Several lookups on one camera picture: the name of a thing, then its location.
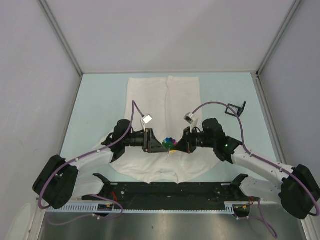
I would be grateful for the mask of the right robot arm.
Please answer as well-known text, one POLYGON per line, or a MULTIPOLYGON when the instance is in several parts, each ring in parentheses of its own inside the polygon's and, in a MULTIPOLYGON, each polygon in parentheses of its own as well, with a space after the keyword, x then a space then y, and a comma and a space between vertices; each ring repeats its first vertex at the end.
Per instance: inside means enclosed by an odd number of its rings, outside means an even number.
POLYGON ((227 136, 217 119, 209 118, 197 132, 187 127, 174 146, 176 151, 192 154, 197 148, 212 149, 222 162, 246 168, 263 177, 258 180, 240 175, 230 188, 231 196, 242 201, 245 197, 268 200, 282 207, 293 217, 304 220, 320 215, 320 187, 310 169, 302 164, 294 167, 273 162, 247 149, 244 142, 227 136))

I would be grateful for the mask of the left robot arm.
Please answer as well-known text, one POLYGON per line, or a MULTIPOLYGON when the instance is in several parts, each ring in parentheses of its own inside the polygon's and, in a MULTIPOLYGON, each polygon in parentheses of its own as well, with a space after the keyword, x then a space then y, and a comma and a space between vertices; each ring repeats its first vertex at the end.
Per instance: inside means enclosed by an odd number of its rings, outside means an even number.
POLYGON ((127 119, 117 122, 102 146, 74 161, 66 160, 60 155, 52 156, 35 180, 33 191, 54 209, 62 208, 70 199, 86 195, 95 195, 98 199, 105 200, 110 196, 111 188, 104 184, 102 178, 94 175, 86 177, 86 173, 115 162, 126 153, 127 147, 140 147, 148 154, 167 152, 156 139, 153 129, 133 131, 127 119))

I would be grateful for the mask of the rainbow plush flower brooch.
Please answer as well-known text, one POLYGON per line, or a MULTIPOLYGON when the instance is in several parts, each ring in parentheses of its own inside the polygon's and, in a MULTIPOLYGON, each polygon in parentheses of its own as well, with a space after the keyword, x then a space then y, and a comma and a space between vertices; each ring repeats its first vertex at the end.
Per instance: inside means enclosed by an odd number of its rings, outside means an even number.
POLYGON ((162 142, 163 147, 168 150, 168 152, 174 152, 177 144, 178 142, 172 137, 166 137, 162 142))

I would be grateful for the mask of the white t-shirt garment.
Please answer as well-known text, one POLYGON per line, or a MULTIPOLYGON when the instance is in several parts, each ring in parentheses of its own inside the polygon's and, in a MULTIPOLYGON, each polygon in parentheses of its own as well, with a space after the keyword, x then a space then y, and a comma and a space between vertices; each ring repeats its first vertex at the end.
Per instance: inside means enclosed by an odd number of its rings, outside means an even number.
MULTIPOLYGON (((189 126, 185 114, 201 105, 198 77, 130 78, 127 83, 124 118, 129 120, 135 101, 144 115, 151 115, 146 126, 163 141, 179 141, 189 126)), ((122 175, 151 183, 169 181, 177 184, 199 182, 219 162, 211 148, 198 147, 193 153, 180 151, 145 153, 141 147, 128 147, 126 153, 111 163, 122 175)))

